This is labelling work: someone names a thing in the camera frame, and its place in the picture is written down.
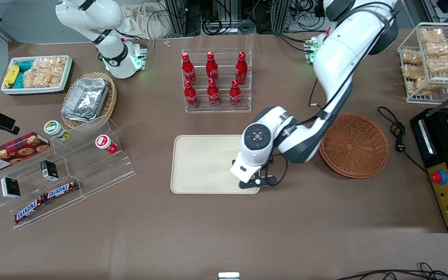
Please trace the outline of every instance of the small black box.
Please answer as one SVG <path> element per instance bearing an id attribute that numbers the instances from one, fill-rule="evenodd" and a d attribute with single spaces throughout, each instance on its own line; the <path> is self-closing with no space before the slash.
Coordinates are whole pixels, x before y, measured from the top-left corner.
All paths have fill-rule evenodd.
<path id="1" fill-rule="evenodd" d="M 42 177 L 50 181 L 58 179 L 58 172 L 56 171 L 56 164 L 51 161 L 41 161 Z"/>
<path id="2" fill-rule="evenodd" d="M 1 188 L 4 197 L 18 198 L 20 197 L 20 188 L 18 187 L 18 181 L 11 178 L 1 179 Z"/>

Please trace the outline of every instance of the aluminum foil container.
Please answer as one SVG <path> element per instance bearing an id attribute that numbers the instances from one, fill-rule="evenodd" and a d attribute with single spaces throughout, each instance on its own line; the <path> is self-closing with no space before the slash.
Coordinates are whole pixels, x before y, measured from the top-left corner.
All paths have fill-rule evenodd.
<path id="1" fill-rule="evenodd" d="M 107 96 L 109 84 L 97 78 L 81 78 L 63 105 L 62 114 L 68 119 L 87 122 L 98 117 Z"/>

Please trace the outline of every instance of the wire basket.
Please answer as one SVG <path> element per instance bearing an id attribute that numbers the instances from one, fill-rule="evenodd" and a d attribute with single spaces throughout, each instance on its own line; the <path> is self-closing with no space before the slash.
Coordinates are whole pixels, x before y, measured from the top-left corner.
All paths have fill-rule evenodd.
<path id="1" fill-rule="evenodd" d="M 402 68 L 409 65 L 406 64 L 404 59 L 406 51 L 420 52 L 421 58 L 418 59 L 416 64 L 423 66 L 423 76 L 419 78 L 419 83 L 416 79 L 406 77 L 403 73 L 407 92 L 406 102 L 441 104 L 448 99 L 448 72 L 434 73 L 427 66 L 427 60 L 432 57 L 429 57 L 423 50 L 423 42 L 420 36 L 420 31 L 423 29 L 440 29 L 443 34 L 443 41 L 448 41 L 448 23 L 419 23 L 397 48 Z"/>

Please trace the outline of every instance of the red coca-cola bottle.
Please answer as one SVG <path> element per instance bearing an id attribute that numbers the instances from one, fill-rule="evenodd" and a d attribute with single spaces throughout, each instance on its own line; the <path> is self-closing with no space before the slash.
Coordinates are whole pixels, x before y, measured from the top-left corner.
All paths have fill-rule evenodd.
<path id="1" fill-rule="evenodd" d="M 196 74 L 194 73 L 194 65 L 187 53 L 181 55 L 183 59 L 183 74 L 186 80 L 189 80 L 192 85 L 196 84 Z"/>
<path id="2" fill-rule="evenodd" d="M 242 104 L 242 90 L 238 87 L 238 81 L 231 82 L 231 90 L 229 90 L 229 100 L 233 109 L 239 108 Z"/>
<path id="3" fill-rule="evenodd" d="M 206 53 L 206 76 L 210 79 L 215 79 L 217 83 L 219 81 L 219 67 L 214 60 L 214 53 L 209 51 Z"/>
<path id="4" fill-rule="evenodd" d="M 215 80 L 212 78 L 208 79 L 208 89 L 206 89 L 206 93 L 208 93 L 208 101 L 212 108 L 217 108 L 221 105 L 219 89 L 215 86 Z"/>
<path id="5" fill-rule="evenodd" d="M 245 53 L 240 51 L 238 53 L 238 62 L 236 63 L 236 80 L 239 85 L 244 85 L 247 79 L 248 66 L 245 62 Z"/>
<path id="6" fill-rule="evenodd" d="M 189 80 L 184 81 L 184 97 L 186 103 L 190 109 L 196 109 L 198 107 L 198 98 L 196 97 L 196 90 L 191 85 Z"/>

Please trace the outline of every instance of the teal package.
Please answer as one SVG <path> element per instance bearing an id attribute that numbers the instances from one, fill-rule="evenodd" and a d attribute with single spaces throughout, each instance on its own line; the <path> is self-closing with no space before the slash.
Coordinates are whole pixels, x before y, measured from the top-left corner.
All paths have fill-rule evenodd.
<path id="1" fill-rule="evenodd" d="M 20 61 L 18 62 L 18 67 L 20 68 L 20 72 L 25 72 L 32 68 L 32 64 L 34 62 L 32 60 Z"/>
<path id="2" fill-rule="evenodd" d="M 15 83 L 13 85 L 14 89 L 23 89 L 23 73 L 18 73 L 16 76 Z"/>

